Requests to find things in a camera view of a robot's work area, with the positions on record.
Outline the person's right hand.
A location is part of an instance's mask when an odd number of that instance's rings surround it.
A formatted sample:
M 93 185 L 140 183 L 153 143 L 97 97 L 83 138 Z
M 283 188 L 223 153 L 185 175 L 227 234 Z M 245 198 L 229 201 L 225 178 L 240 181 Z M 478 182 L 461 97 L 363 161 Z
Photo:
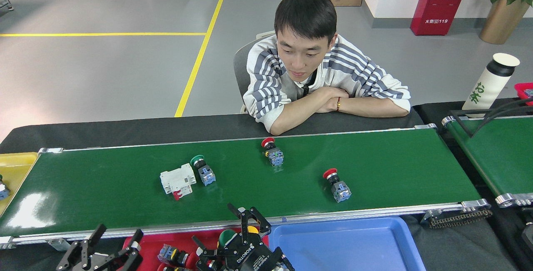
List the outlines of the person's right hand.
M 350 95 L 344 89 L 336 87 L 320 87 L 315 92 L 324 102 L 331 98 L 350 98 Z

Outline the person's left hand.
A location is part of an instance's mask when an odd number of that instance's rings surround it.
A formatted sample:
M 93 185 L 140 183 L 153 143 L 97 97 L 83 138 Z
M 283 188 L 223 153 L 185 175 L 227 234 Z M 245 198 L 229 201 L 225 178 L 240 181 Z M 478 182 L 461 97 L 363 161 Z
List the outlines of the person's left hand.
M 336 112 L 337 111 L 337 102 L 338 98 L 330 98 L 325 102 L 324 105 L 322 105 L 316 113 L 329 113 L 329 112 Z

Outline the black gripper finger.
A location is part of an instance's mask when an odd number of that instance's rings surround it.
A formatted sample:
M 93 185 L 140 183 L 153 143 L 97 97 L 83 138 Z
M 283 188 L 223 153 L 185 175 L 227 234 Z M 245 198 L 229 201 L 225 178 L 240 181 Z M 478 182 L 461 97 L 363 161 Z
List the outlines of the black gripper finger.
M 91 235 L 72 243 L 57 265 L 57 271 L 88 271 L 92 265 L 90 256 L 106 230 L 105 225 L 99 224 Z

